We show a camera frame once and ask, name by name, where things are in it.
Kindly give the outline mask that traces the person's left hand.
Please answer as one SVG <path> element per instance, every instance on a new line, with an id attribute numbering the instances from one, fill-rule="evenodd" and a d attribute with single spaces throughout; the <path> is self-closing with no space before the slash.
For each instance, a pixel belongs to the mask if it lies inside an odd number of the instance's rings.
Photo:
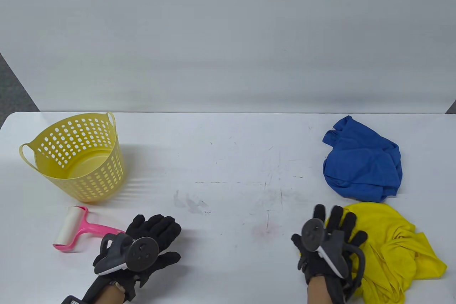
<path id="1" fill-rule="evenodd" d="M 135 216 L 126 230 L 126 234 L 133 239 L 150 237 L 159 247 L 159 255 L 153 265 L 141 272 L 119 270 L 107 275 L 98 276 L 86 292 L 83 300 L 87 303 L 110 303 L 107 289 L 111 291 L 111 303 L 132 301 L 135 297 L 135 285 L 139 282 L 142 288 L 150 276 L 168 266 L 179 262 L 181 255 L 178 252 L 164 252 L 181 233 L 181 226 L 171 216 L 154 215 L 148 220 L 141 214 Z"/>

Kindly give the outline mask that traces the person's right hand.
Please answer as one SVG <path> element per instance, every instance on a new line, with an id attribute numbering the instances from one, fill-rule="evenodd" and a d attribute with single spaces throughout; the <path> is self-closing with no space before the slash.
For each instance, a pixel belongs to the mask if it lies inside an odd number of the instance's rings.
<path id="1" fill-rule="evenodd" d="M 325 206 L 318 204 L 314 207 L 313 217 L 327 223 L 326 232 L 329 234 L 334 231 L 342 231 L 344 233 L 344 242 L 349 245 L 361 247 L 368 239 L 368 234 L 362 230 L 352 234 L 357 223 L 357 216 L 352 212 L 344 214 L 344 208 L 340 206 L 333 206 L 329 219 L 326 219 Z M 339 280 L 343 287 L 352 284 L 352 252 L 344 251 L 342 254 L 349 271 L 349 277 L 343 280 L 332 271 L 331 267 L 317 252 L 309 252 L 304 248 L 301 235 L 295 233 L 292 235 L 291 240 L 301 254 L 298 270 L 301 270 L 305 275 L 307 284 L 310 283 L 312 278 L 317 276 L 328 276 Z"/>

